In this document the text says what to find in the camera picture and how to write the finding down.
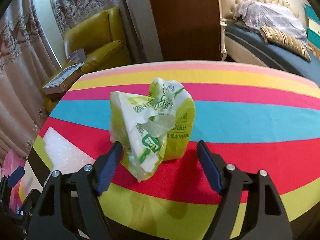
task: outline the striped pillow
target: striped pillow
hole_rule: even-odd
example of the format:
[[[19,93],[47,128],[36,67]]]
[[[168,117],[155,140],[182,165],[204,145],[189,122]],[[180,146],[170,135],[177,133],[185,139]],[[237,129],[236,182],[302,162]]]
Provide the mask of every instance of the striped pillow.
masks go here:
[[[268,26],[261,26],[260,34],[265,42],[275,44],[298,55],[299,57],[302,57],[307,62],[311,62],[311,58],[306,47],[291,35]]]

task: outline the bed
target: bed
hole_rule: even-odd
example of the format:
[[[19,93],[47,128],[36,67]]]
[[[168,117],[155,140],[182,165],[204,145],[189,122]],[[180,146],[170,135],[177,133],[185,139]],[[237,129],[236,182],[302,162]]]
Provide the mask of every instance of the bed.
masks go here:
[[[229,55],[240,63],[254,64],[287,71],[315,82],[320,86],[320,61],[311,52],[311,63],[276,45],[265,43],[260,34],[235,25],[236,6],[250,0],[219,0],[222,60]],[[289,8],[295,17],[299,11],[285,0],[252,0],[274,3]]]

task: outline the metal bolt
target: metal bolt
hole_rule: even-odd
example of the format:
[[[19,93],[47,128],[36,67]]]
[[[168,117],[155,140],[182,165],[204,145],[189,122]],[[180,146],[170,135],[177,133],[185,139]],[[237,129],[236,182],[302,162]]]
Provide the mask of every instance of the metal bolt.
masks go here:
[[[58,177],[60,175],[60,171],[54,171],[53,173],[52,173],[52,177]]]
[[[83,167],[83,169],[85,171],[91,171],[93,169],[92,165],[91,164],[87,164],[86,166]]]
[[[268,173],[265,170],[260,170],[259,174],[263,177],[266,177],[268,175]]]
[[[227,170],[228,171],[234,171],[236,169],[236,166],[234,166],[233,164],[227,164]]]

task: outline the blue gripper pad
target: blue gripper pad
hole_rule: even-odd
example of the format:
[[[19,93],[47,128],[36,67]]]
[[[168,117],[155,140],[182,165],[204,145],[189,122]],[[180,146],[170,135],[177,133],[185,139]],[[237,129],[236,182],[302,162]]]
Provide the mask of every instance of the blue gripper pad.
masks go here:
[[[211,159],[210,153],[202,144],[198,143],[197,154],[210,187],[214,191],[216,191],[218,194],[221,194],[223,191],[223,186],[221,183],[221,174],[217,166],[214,164],[213,160]]]
[[[12,188],[24,175],[24,168],[18,167],[9,177],[8,177],[8,187]]]
[[[110,186],[113,175],[115,174],[116,168],[122,158],[122,145],[118,144],[112,152],[108,153],[108,155],[108,160],[106,161],[105,165],[98,175],[98,185],[96,188],[96,192],[99,196],[101,196],[103,192],[108,190]]]

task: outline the book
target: book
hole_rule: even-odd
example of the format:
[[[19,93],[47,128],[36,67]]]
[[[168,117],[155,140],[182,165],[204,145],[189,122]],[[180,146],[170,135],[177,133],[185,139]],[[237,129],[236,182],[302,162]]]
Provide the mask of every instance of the book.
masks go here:
[[[87,55],[84,49],[77,49],[69,54],[69,59],[73,64],[79,64],[85,62]]]
[[[42,87],[43,91],[47,95],[65,92],[80,77],[80,70],[83,64],[80,63],[66,67]]]

